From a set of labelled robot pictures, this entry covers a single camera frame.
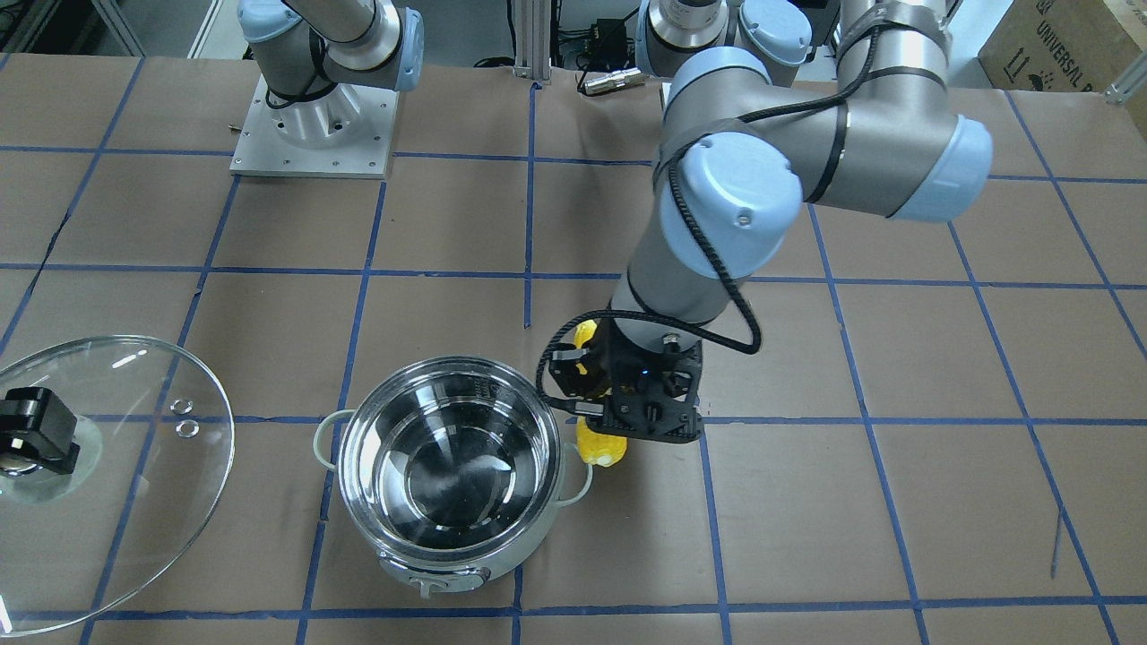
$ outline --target yellow object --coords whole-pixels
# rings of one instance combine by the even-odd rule
[[[585,418],[577,420],[577,451],[582,460],[594,466],[608,467],[625,457],[630,440],[614,435],[602,435],[586,426]]]
[[[574,329],[574,345],[582,347],[593,337],[598,331],[598,324],[586,320]],[[585,374],[585,367],[578,365],[578,370]],[[602,435],[590,429],[585,418],[577,420],[577,451],[582,460],[594,466],[609,467],[625,457],[625,449],[629,448],[630,440],[614,435]]]

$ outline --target metal pot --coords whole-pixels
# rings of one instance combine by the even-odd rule
[[[322,459],[319,437],[348,417],[336,468]],[[358,410],[323,420],[315,456],[337,471],[382,568],[423,598],[512,572],[592,479],[587,466],[582,491],[559,499],[565,463],[549,407],[520,373],[478,357],[399,370]]]

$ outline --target pot handle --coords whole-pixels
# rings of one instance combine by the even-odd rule
[[[578,460],[582,459],[582,454],[578,452],[577,446],[574,445],[572,443],[565,442],[565,443],[562,444],[562,448],[567,448],[569,450],[572,450],[574,454],[578,456]],[[582,500],[583,497],[585,497],[585,494],[590,492],[590,485],[592,485],[592,484],[593,484],[593,464],[586,464],[585,465],[585,483],[582,485],[582,490],[579,490],[577,492],[577,495],[575,495],[574,497],[570,497],[569,499],[557,499],[557,500],[555,500],[554,502],[554,506],[556,506],[559,508],[564,508],[564,507],[569,506],[570,504],[577,504],[578,502]]]
[[[338,467],[330,461],[327,461],[327,459],[322,456],[322,449],[319,448],[319,438],[322,437],[322,433],[327,432],[327,428],[334,426],[336,421],[342,421],[343,419],[352,417],[354,412],[354,410],[340,410],[338,412],[334,412],[320,421],[319,427],[314,429],[314,440],[311,442],[311,449],[314,450],[314,458],[318,459],[319,464],[322,464],[326,469],[333,473],[337,472]]]

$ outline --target metal mounting plate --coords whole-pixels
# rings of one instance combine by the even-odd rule
[[[356,85],[354,92],[369,123],[358,137],[333,148],[302,148],[280,135],[264,102],[266,92],[266,81],[259,77],[231,160],[232,173],[344,179],[385,179],[390,174],[398,92]]]

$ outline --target cardboard box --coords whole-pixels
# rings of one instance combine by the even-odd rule
[[[1147,0],[1014,0],[980,50],[992,85],[1103,92],[1147,49]],[[1147,88],[1126,103],[1147,138]]]

